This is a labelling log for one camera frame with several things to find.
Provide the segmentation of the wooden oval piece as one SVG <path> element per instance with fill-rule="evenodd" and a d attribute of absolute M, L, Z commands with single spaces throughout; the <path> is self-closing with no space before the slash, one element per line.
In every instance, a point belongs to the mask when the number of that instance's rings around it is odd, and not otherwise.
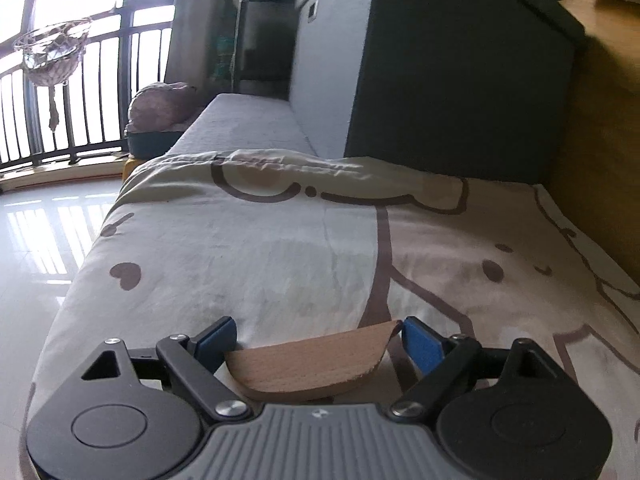
<path fill-rule="evenodd" d="M 348 393 L 378 369 L 402 323 L 380 324 L 224 355 L 241 393 L 260 402 L 303 403 Z"/>

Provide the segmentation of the cartoon print bed sheet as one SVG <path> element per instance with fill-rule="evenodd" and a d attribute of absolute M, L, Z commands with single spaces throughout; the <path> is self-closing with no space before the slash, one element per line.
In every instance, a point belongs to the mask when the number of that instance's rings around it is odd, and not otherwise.
<path fill-rule="evenodd" d="M 409 315 L 487 347 L 532 338 L 608 418 L 603 477 L 638 477 L 639 287 L 539 185 L 278 150 L 147 162 L 58 311 L 29 414 L 100 341 L 224 315 L 247 348 Z"/>

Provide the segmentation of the yellow cloth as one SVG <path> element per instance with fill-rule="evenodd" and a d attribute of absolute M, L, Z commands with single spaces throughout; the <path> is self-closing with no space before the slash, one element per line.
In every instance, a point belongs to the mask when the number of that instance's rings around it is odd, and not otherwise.
<path fill-rule="evenodd" d="M 130 174 L 132 174 L 134 170 L 136 170 L 139 166 L 143 164 L 144 164 L 143 159 L 128 157 L 126 162 L 124 163 L 124 166 L 122 167 L 122 180 L 126 181 L 130 177 Z"/>

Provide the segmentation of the pink plush toy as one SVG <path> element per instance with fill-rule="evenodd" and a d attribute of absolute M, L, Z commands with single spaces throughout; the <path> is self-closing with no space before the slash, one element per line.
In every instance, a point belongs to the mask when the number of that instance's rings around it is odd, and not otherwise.
<path fill-rule="evenodd" d="M 202 110 L 196 88 L 185 82 L 154 82 L 128 106 L 127 134 L 165 132 L 190 125 Z"/>

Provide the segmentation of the black balcony railing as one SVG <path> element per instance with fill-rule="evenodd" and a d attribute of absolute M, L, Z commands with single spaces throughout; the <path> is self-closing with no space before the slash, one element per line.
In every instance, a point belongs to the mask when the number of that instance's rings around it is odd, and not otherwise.
<path fill-rule="evenodd" d="M 175 0 L 1 0 L 1 168 L 122 151 L 128 106 L 164 79 Z M 25 32 L 89 21 L 78 67 L 49 90 L 21 69 L 14 42 Z"/>

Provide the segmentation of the dark grey cushion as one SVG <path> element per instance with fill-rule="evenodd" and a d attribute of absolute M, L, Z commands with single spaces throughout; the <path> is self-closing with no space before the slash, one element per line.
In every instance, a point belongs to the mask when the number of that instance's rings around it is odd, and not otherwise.
<path fill-rule="evenodd" d="M 296 0 L 290 87 L 321 157 L 546 183 L 585 29 L 560 0 Z"/>

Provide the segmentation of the hanging net basket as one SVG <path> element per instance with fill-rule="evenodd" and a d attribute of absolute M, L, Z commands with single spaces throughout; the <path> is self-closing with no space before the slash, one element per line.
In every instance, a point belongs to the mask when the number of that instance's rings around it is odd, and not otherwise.
<path fill-rule="evenodd" d="M 67 84 L 80 65 L 89 43 L 90 29 L 94 22 L 119 15 L 119 8 L 83 18 L 56 22 L 39 28 L 27 29 L 34 19 L 34 10 L 25 9 L 22 29 L 13 40 L 13 49 L 21 55 L 24 86 L 48 90 L 49 129 L 55 133 L 60 114 L 55 102 L 55 87 Z"/>

